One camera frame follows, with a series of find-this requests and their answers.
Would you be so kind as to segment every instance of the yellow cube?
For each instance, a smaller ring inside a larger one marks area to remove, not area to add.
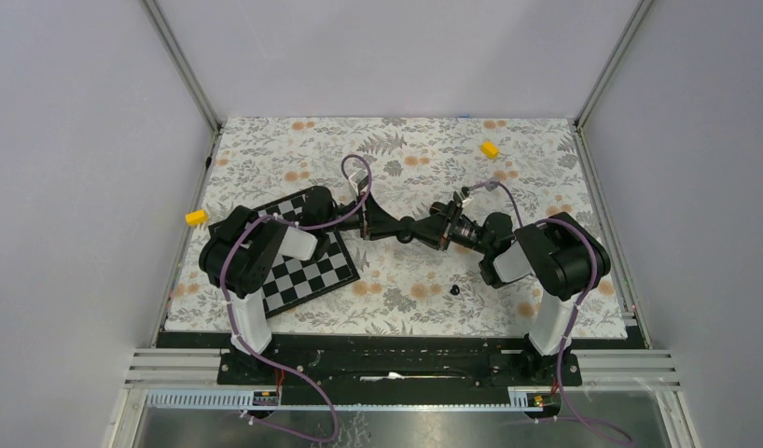
[[[497,155],[500,153],[500,150],[497,149],[492,142],[484,142],[483,145],[480,145],[480,150],[483,151],[483,154],[486,154],[486,157],[489,159],[496,159]]]
[[[198,224],[202,224],[208,221],[208,215],[206,215],[205,210],[198,210],[197,212],[187,214],[186,218],[187,224],[189,224],[191,227],[195,227]]]

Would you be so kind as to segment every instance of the checkerboard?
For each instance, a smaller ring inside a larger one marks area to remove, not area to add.
[[[284,219],[295,221],[305,203],[307,189],[286,196],[273,203],[256,208],[258,214],[279,214]],[[278,255],[271,266],[271,272],[263,285],[263,306],[266,317],[310,301],[329,291],[359,280],[346,244],[337,231],[328,233],[329,248],[317,261],[300,261]]]

